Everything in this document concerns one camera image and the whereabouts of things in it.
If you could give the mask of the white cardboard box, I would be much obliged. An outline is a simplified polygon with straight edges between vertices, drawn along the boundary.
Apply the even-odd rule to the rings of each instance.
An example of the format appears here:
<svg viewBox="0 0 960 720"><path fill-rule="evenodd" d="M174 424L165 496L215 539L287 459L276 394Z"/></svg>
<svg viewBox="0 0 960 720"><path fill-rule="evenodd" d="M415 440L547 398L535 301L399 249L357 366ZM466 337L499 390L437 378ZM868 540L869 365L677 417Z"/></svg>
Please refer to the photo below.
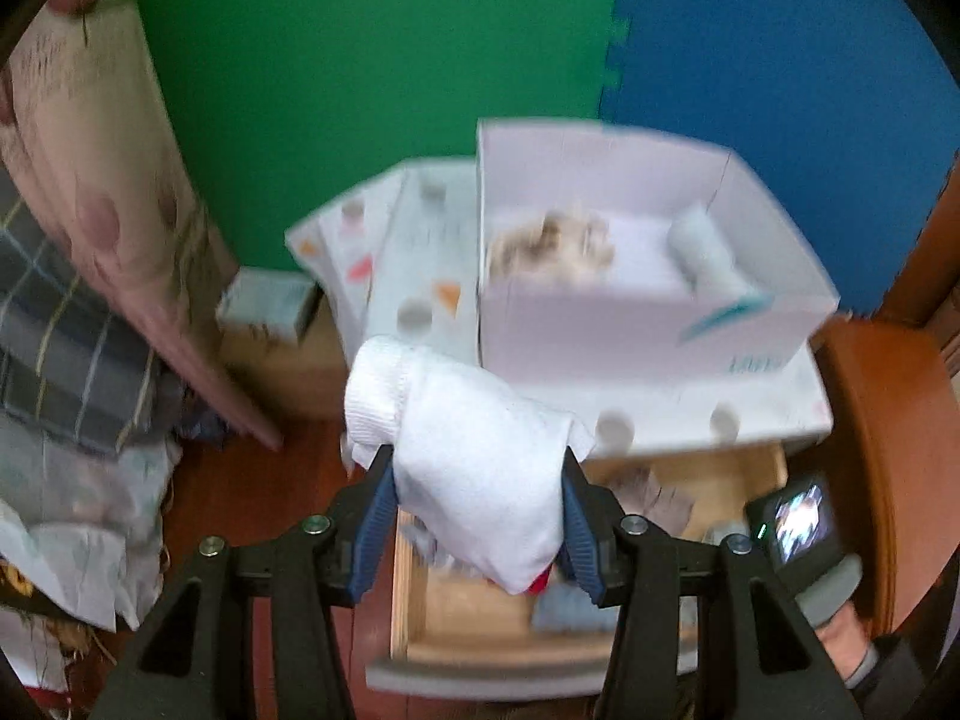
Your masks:
<svg viewBox="0 0 960 720"><path fill-rule="evenodd" d="M722 379L771 374L838 309L835 285L737 151L651 128L553 119L477 127L480 361L514 383ZM695 293L667 231L703 205L760 292ZM491 281L498 232L550 211L608 224L615 259L596 281Z"/></svg>

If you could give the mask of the grey white nightstand cabinet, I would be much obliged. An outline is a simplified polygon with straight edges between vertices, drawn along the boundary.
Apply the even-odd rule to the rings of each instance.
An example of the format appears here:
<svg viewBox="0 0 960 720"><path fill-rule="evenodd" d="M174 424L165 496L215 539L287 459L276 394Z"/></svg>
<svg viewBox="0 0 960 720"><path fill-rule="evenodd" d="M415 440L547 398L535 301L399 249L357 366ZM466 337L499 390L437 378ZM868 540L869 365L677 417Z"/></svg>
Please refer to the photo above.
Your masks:
<svg viewBox="0 0 960 720"><path fill-rule="evenodd" d="M290 227L286 245L331 301L345 356L371 333L477 358L477 164L405 161ZM811 350L771 374L647 385L524 383L521 394L576 415L590 460L660 457L754 444L809 445L833 427Z"/></svg>

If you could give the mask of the plaid grey blanket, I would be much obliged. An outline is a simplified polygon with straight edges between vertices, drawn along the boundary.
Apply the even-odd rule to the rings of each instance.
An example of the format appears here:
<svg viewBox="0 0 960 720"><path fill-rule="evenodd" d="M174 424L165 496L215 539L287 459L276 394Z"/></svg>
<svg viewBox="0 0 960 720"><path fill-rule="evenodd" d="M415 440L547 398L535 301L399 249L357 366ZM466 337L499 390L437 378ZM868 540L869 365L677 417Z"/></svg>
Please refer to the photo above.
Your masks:
<svg viewBox="0 0 960 720"><path fill-rule="evenodd" d="M171 433L184 386L2 179L2 410L93 454Z"/></svg>

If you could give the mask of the brown patterned garment in box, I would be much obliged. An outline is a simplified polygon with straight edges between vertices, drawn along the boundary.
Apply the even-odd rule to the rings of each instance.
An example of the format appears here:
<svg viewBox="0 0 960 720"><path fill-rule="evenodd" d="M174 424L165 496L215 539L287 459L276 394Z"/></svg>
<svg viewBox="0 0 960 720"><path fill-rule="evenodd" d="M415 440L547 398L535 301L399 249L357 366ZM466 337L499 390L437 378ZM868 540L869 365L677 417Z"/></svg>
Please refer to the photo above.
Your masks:
<svg viewBox="0 0 960 720"><path fill-rule="evenodd" d="M491 281L596 281L615 259L608 224L579 211L550 211L498 232L487 249Z"/></svg>

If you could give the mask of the white garment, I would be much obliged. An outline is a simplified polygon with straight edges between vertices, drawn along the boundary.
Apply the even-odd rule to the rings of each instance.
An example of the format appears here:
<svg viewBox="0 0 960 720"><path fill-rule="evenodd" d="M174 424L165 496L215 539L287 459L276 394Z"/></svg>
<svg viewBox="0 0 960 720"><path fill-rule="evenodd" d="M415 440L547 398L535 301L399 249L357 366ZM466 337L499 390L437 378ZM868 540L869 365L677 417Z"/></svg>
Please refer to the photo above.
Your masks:
<svg viewBox="0 0 960 720"><path fill-rule="evenodd" d="M568 411L480 367L391 337L365 341L345 387L350 457L394 449L398 504L439 546L512 595L562 547L562 471L594 436Z"/></svg>

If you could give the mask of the pink floral bedding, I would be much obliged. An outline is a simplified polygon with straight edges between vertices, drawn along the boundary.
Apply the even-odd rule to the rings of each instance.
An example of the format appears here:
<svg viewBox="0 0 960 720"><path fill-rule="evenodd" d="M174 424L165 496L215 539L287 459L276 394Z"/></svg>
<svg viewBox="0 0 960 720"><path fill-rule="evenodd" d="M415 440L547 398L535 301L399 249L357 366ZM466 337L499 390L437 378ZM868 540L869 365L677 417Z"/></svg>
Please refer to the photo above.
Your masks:
<svg viewBox="0 0 960 720"><path fill-rule="evenodd" d="M2 156L86 284L229 426L280 447L220 359L238 266L185 169L137 0L47 0L2 65Z"/></svg>

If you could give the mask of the green foam floor mat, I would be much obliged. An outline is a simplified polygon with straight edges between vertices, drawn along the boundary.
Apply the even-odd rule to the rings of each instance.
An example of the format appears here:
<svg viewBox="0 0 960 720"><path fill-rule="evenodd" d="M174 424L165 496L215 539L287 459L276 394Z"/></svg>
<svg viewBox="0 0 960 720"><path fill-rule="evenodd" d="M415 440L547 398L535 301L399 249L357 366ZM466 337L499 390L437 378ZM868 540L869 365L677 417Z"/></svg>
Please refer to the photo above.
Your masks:
<svg viewBox="0 0 960 720"><path fill-rule="evenodd" d="M139 0L189 174L245 265L485 117L599 112L613 0Z"/></svg>

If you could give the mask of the grey ribbed knit garment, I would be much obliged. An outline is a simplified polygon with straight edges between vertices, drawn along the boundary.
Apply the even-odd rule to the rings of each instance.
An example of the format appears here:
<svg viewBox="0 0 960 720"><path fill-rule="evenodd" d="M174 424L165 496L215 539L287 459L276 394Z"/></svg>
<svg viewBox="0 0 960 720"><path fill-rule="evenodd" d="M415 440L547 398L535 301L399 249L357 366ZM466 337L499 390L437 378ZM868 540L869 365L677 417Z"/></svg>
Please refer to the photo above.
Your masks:
<svg viewBox="0 0 960 720"><path fill-rule="evenodd" d="M535 598L530 628L539 634L594 634L613 632L619 622L619 608L599 608L578 585L550 583Z"/></svg>

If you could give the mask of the wooden drawer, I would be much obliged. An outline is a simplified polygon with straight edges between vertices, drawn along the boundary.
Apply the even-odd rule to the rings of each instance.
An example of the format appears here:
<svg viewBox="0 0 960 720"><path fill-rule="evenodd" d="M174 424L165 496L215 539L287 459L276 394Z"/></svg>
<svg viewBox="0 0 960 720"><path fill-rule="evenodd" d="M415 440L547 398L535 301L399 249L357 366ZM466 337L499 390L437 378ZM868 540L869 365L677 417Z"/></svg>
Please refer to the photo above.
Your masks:
<svg viewBox="0 0 960 720"><path fill-rule="evenodd" d="M605 484L649 466L667 488L695 499L683 536L742 515L749 500L788 479L778 444L742 445L660 457L601 457L586 476ZM540 634L530 628L534 600L510 595L483 578L427 567L402 536L395 539L389 655L366 668L371 689L428 699L565 699L597 694L613 637L605 632Z"/></svg>

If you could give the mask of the small light blue box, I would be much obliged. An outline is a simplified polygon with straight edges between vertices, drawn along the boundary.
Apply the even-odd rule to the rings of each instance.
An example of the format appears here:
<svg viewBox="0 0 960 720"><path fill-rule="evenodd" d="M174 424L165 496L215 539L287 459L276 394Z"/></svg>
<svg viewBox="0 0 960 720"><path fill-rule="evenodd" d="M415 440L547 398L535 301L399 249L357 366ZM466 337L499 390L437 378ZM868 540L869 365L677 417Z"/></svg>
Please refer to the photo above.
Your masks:
<svg viewBox="0 0 960 720"><path fill-rule="evenodd" d="M241 266L218 302L218 327L296 346L317 301L317 283L302 273Z"/></svg>

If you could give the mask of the blue foam floor mat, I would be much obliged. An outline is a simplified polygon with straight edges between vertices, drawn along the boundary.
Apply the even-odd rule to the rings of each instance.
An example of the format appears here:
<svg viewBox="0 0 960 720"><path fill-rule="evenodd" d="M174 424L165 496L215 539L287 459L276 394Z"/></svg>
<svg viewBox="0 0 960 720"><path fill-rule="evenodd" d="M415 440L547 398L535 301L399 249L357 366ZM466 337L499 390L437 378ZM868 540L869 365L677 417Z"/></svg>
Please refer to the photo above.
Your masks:
<svg viewBox="0 0 960 720"><path fill-rule="evenodd" d="M617 0L607 122L737 151L874 312L958 149L958 88L903 0Z"/></svg>

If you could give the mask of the taupe tied garment bundle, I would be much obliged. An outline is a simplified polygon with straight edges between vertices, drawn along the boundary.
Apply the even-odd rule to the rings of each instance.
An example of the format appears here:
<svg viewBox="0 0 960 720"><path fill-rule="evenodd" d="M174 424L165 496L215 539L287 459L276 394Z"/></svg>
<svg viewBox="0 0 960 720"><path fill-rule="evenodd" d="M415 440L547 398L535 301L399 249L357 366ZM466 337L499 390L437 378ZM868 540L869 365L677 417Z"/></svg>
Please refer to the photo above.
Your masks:
<svg viewBox="0 0 960 720"><path fill-rule="evenodd" d="M670 536L680 536L690 525L695 499L683 489L662 484L651 466L622 466L605 486L625 514L640 515Z"/></svg>

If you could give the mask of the brown wooden chair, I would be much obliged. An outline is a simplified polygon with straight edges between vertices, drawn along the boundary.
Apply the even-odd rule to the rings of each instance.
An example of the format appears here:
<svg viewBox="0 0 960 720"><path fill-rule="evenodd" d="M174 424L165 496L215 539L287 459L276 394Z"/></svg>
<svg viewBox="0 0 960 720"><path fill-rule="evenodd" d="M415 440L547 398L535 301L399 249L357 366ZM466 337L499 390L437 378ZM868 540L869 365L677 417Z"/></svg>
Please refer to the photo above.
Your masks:
<svg viewBox="0 0 960 720"><path fill-rule="evenodd" d="M876 634L900 628L958 548L958 401L932 331L958 302L958 167L905 265L867 319L835 320L818 360L835 399L823 449L838 512L864 561L857 611Z"/></svg>

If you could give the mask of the light grey garment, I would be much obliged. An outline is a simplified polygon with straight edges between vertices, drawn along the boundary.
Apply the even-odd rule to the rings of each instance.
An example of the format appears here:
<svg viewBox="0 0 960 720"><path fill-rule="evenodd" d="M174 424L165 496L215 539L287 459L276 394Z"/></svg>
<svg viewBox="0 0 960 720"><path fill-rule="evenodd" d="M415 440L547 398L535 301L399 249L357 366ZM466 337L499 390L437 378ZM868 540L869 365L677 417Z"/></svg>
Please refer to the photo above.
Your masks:
<svg viewBox="0 0 960 720"><path fill-rule="evenodd" d="M667 231L667 247L697 294L742 299L760 292L740 271L734 252L703 205L689 206L675 216Z"/></svg>

